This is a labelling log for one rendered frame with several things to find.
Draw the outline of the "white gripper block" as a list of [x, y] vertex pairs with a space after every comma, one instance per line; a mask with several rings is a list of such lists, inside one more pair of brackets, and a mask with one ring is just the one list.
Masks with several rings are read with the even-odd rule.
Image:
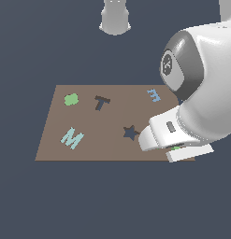
[[200, 147], [176, 148], [166, 153], [169, 162], [177, 162], [213, 152], [210, 144]]

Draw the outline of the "brown flat board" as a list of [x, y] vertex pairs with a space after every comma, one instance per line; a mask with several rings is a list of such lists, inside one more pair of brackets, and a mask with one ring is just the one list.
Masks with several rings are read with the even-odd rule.
[[[155, 89], [161, 100], [154, 102], [148, 90]], [[65, 105], [65, 96], [76, 93], [79, 102]], [[108, 98], [101, 110], [95, 96]], [[40, 140], [38, 162], [142, 161], [165, 162], [166, 149], [143, 151], [138, 143], [149, 119], [178, 105], [177, 97], [164, 85], [58, 85]], [[83, 133], [71, 149], [61, 139], [73, 127]]]

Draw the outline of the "blue letter E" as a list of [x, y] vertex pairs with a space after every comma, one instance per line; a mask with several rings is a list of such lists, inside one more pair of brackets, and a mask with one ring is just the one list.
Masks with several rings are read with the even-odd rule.
[[160, 96], [158, 95], [155, 89], [148, 90], [148, 94], [150, 95], [150, 97], [154, 102], [158, 102], [161, 100]]

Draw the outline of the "dark brown letter T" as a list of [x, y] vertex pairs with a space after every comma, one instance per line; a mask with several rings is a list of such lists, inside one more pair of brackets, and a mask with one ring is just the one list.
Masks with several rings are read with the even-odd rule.
[[105, 97], [102, 97], [102, 96], [96, 95], [94, 99], [98, 101], [97, 106], [95, 107], [95, 109], [98, 110], [98, 111], [101, 110], [104, 103], [107, 103], [107, 104], [110, 103], [110, 100], [108, 98], [105, 98]]

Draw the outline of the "light teal letter M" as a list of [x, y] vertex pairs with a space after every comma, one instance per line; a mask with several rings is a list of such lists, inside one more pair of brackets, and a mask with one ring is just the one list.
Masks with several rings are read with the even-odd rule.
[[81, 141], [81, 139], [84, 137], [83, 133], [74, 135], [74, 132], [75, 132], [75, 129], [71, 127], [61, 139], [61, 143], [64, 143], [67, 146], [70, 146], [71, 149], [74, 149], [78, 145], [78, 143]]

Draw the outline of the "green round shape piece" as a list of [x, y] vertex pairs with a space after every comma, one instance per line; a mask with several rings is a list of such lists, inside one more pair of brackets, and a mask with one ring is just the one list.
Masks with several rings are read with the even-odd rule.
[[76, 93], [65, 96], [65, 105], [76, 105], [79, 102], [79, 97]]

